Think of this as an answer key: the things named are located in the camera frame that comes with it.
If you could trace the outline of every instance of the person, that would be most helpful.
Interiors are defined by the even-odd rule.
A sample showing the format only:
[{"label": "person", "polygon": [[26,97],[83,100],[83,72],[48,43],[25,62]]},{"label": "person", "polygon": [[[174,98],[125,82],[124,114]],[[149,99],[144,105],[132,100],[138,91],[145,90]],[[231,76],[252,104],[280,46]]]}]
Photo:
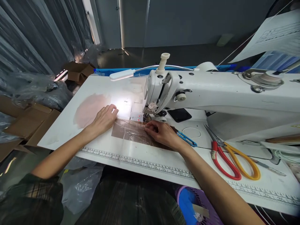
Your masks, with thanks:
[{"label": "person", "polygon": [[[103,107],[90,125],[10,187],[0,200],[0,224],[60,224],[63,187],[57,174],[83,146],[112,127],[117,113],[114,105]],[[224,224],[264,224],[167,123],[152,120],[146,124],[145,131],[183,157]],[[185,224],[174,198],[159,186],[163,181],[151,182],[154,178],[147,176],[130,179],[132,174],[127,176],[117,172],[101,178],[91,204],[76,224]]]}]

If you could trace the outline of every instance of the plaid shirt sleeve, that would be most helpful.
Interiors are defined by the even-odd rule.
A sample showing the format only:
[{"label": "plaid shirt sleeve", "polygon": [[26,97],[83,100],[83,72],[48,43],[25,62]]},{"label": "plaid shirt sleeve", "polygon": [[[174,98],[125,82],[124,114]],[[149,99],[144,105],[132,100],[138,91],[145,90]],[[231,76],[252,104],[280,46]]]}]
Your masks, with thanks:
[{"label": "plaid shirt sleeve", "polygon": [[0,224],[60,224],[63,186],[58,177],[41,179],[27,174],[0,198]]}]

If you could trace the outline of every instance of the scissors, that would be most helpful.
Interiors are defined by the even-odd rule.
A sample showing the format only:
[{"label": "scissors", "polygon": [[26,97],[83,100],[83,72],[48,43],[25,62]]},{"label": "scissors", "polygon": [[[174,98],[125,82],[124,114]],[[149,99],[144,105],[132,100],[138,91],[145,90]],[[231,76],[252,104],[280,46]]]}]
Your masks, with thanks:
[{"label": "scissors", "polygon": [[[242,174],[250,180],[259,180],[260,179],[260,176],[261,176],[260,171],[259,171],[257,165],[255,164],[255,162],[250,157],[248,157],[241,151],[237,150],[236,148],[232,147],[231,145],[227,144],[226,142],[223,142],[217,135],[215,135],[211,131],[211,129],[207,125],[205,125],[205,128],[206,128],[207,132],[209,133],[210,137],[212,138],[212,160],[213,160],[214,164],[216,165],[216,167],[225,176],[227,176],[233,180],[240,180],[242,178],[242,176],[241,176],[241,174]],[[225,155],[225,153],[223,152],[221,147],[224,147],[228,151],[228,153],[230,154],[230,156],[236,166],[233,165],[233,163],[227,158],[227,156]],[[234,177],[231,176],[230,174],[228,174],[220,166],[220,164],[218,163],[218,160],[217,160],[217,152],[221,155],[221,157],[224,159],[224,161],[227,163],[227,165],[234,172]],[[248,173],[246,173],[246,171],[244,170],[244,168],[241,166],[240,162],[238,161],[237,157],[235,156],[234,152],[239,154],[240,156],[242,156],[245,160],[247,160],[247,162],[250,164],[250,166],[253,169],[252,176],[250,176]]]},{"label": "scissors", "polygon": [[179,130],[177,130],[175,127],[171,128],[174,130],[174,132],[181,138],[183,139],[185,142],[187,142],[190,146],[192,147],[198,147],[197,143],[194,142],[192,139],[190,139],[189,137],[185,136],[183,133],[181,133]]}]

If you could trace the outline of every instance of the pink fabric stain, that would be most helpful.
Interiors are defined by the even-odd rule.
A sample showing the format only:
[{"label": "pink fabric stain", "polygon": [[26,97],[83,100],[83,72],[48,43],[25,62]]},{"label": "pink fabric stain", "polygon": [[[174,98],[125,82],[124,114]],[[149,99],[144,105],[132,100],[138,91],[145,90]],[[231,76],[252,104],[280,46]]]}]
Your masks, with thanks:
[{"label": "pink fabric stain", "polygon": [[111,97],[103,94],[93,94],[87,97],[77,108],[73,123],[79,129],[90,125],[96,118],[97,113],[105,106],[110,105]]}]

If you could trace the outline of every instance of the sewing machine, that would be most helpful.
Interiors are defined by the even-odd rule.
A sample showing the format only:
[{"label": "sewing machine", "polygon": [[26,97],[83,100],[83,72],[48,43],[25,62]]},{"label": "sewing machine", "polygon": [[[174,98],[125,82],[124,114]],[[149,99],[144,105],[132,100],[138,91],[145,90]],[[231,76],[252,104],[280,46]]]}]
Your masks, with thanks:
[{"label": "sewing machine", "polygon": [[[207,123],[231,142],[257,142],[299,133],[300,74],[261,69],[218,72],[210,62],[189,69],[192,71],[166,71],[169,56],[163,53],[158,68],[150,72],[143,113],[164,122],[165,111],[172,109],[216,112],[207,117]],[[133,72],[115,73],[110,78],[130,77]]]}]

